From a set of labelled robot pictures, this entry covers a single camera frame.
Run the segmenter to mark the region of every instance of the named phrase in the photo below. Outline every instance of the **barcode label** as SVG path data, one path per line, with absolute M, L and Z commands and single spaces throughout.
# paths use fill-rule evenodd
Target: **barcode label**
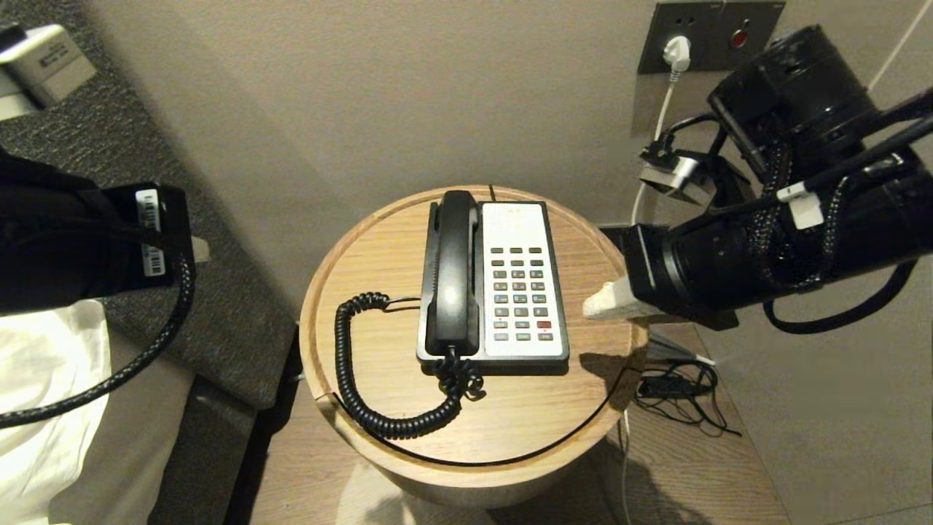
M 162 231 L 159 218 L 159 191 L 152 188 L 136 192 L 136 211 L 139 224 L 157 232 Z M 143 273 L 146 277 L 165 275 L 165 254 L 158 248 L 143 245 Z

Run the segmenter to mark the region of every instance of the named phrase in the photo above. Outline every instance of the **electrical socket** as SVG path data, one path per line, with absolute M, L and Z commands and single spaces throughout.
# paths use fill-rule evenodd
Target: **electrical socket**
M 761 53 L 785 2 L 674 2 L 655 6 L 638 73 L 670 73 L 664 45 L 675 36 L 690 40 L 690 71 L 732 71 Z M 735 46 L 738 33 L 745 41 Z

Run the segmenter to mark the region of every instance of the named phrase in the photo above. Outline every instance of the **beige wall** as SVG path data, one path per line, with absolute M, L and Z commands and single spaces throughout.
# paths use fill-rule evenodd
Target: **beige wall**
M 868 82 L 922 4 L 790 0 L 777 32 L 822 23 Z M 597 223 L 625 222 L 637 153 L 665 87 L 664 76 L 635 74 L 649 0 L 89 6 L 176 151 L 210 184 L 296 313 L 330 246 L 375 208 L 412 192 L 494 183 L 557 199 Z M 904 50 L 916 64 L 928 63 L 931 51 L 929 23 L 921 29 Z M 882 103 L 933 84 L 929 69 L 901 62 L 878 86 Z M 721 77 L 688 74 L 670 120 L 703 111 Z M 692 212 L 659 208 L 667 219 Z M 799 522 L 929 500 L 926 268 L 891 309 L 847 331 L 785 338 L 749 310 L 743 329 L 704 335 Z M 878 281 L 799 303 L 819 315 Z M 822 373 L 839 370 L 821 383 Z M 902 385 L 895 379 L 905 370 L 911 382 Z M 862 419 L 854 408 L 841 412 L 845 396 L 820 400 L 848 376 L 876 401 L 908 401 L 892 401 L 886 412 L 873 405 L 878 417 Z M 816 390 L 800 395 L 803 384 Z M 840 418 L 851 424 L 840 426 Z M 865 427 L 877 429 L 870 439 Z M 840 451 L 820 463 L 827 450 Z M 904 474 L 881 481 L 891 472 Z M 859 478 L 870 482 L 852 481 Z

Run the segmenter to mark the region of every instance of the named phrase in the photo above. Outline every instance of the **corded telephone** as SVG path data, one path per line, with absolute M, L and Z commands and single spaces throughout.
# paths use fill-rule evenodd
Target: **corded telephone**
M 419 299 L 415 354 L 447 397 L 420 416 L 389 418 L 369 408 L 356 389 L 350 320 Z M 547 205 L 477 203 L 469 192 L 446 192 L 428 217 L 422 296 L 357 295 L 337 308 L 334 341 L 344 407 L 386 439 L 442 428 L 460 413 L 464 395 L 485 395 L 482 375 L 565 374 L 570 347 Z
M 450 351 L 485 375 L 557 375 L 570 355 L 547 206 L 477 203 L 469 192 L 431 205 L 418 360 Z

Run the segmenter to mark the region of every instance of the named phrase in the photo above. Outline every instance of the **cylindrical wooden table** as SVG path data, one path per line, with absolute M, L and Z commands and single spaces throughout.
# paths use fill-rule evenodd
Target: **cylindrical wooden table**
M 494 188 L 500 201 L 548 203 L 567 332 L 565 376 L 487 376 L 485 398 L 437 432 L 383 441 L 365 432 L 339 401 L 334 312 L 364 291 L 420 295 L 430 203 L 447 190 L 490 201 L 489 187 L 413 195 L 347 233 L 314 274 L 301 309 L 301 358 L 312 395 L 351 447 L 404 490 L 440 504 L 493 508 L 530 498 L 556 481 L 617 423 L 631 400 L 648 345 L 646 328 L 583 318 L 583 301 L 625 271 L 619 251 L 576 213 L 531 193 Z M 373 409 L 411 417 L 443 399 L 415 359 L 418 310 L 365 312 L 353 320 L 360 394 Z

